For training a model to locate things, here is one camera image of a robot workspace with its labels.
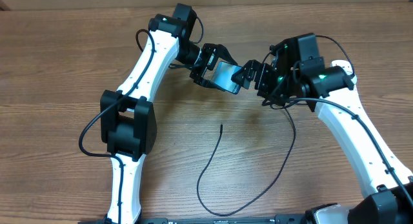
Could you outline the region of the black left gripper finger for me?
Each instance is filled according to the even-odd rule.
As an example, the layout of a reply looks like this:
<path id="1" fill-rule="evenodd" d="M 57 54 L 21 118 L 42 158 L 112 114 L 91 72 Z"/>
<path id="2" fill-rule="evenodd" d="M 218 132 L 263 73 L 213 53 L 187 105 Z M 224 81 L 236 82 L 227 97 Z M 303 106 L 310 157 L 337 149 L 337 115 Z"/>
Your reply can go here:
<path id="1" fill-rule="evenodd" d="M 215 84 L 213 81 L 211 80 L 207 80 L 204 79 L 203 77 L 200 78 L 195 78 L 194 79 L 194 83 L 201 86 L 201 87 L 205 87 L 205 88 L 214 88 L 214 89 L 218 89 L 220 91 L 225 91 L 224 88 L 220 87 L 219 85 Z"/>
<path id="2" fill-rule="evenodd" d="M 226 61 L 227 63 L 230 63 L 232 65 L 238 65 L 238 63 L 233 59 L 233 57 L 230 55 L 230 52 L 225 46 L 217 45 L 216 53 L 219 58 Z"/>

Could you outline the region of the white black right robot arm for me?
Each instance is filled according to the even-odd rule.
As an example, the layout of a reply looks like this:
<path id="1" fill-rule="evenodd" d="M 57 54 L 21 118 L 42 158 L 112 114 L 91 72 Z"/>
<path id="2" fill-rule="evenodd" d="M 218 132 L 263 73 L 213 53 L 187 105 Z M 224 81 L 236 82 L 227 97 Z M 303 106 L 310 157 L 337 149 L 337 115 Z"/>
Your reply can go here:
<path id="1" fill-rule="evenodd" d="M 305 101 L 326 124 L 350 162 L 363 200 L 354 207 L 321 205 L 305 212 L 305 223 L 411 223 L 412 172 L 377 131 L 356 87 L 350 61 L 325 66 L 313 33 L 272 45 L 271 64 L 249 61 L 233 82 L 254 85 L 264 105 Z"/>

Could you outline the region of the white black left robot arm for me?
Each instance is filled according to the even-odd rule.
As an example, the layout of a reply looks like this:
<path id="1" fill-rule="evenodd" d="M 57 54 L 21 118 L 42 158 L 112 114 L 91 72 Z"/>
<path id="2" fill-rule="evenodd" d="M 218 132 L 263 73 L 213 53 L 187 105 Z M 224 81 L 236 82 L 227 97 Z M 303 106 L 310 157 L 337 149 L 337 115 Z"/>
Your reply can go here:
<path id="1" fill-rule="evenodd" d="M 106 223 L 137 223 L 141 215 L 143 162 L 157 136 L 153 101 L 173 60 L 188 66 L 190 78 L 202 87 L 239 92 L 231 80 L 237 63 L 228 50 L 215 44 L 198 47 L 190 40 L 198 19 L 191 6 L 181 3 L 172 16 L 157 14 L 148 24 L 148 40 L 128 79 L 115 92 L 106 90 L 101 96 L 101 139 L 113 170 Z"/>

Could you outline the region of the blue Galaxy smartphone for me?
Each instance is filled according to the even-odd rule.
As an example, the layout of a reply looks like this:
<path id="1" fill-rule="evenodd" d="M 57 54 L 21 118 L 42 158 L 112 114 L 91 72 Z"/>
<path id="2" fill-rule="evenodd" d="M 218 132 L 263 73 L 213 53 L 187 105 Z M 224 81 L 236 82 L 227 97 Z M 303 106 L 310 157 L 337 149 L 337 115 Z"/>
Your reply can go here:
<path id="1" fill-rule="evenodd" d="M 232 81 L 232 76 L 239 70 L 241 70 L 240 66 L 220 61 L 212 76 L 212 82 L 224 91 L 238 94 L 241 87 Z"/>

